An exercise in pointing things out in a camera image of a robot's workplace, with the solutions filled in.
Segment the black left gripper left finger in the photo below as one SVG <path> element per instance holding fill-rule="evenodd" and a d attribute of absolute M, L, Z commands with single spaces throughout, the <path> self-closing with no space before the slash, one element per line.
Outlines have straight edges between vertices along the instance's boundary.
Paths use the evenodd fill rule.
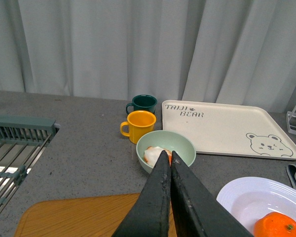
<path fill-rule="evenodd" d="M 169 157 L 162 151 L 137 201 L 114 237 L 167 237 L 171 197 Z"/>

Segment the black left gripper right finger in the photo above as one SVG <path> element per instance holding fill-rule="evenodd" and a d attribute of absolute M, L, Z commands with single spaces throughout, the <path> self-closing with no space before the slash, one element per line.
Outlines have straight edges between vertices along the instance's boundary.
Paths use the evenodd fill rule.
<path fill-rule="evenodd" d="M 194 175 L 182 158 L 172 152 L 171 205 L 179 237 L 251 237 Z"/>

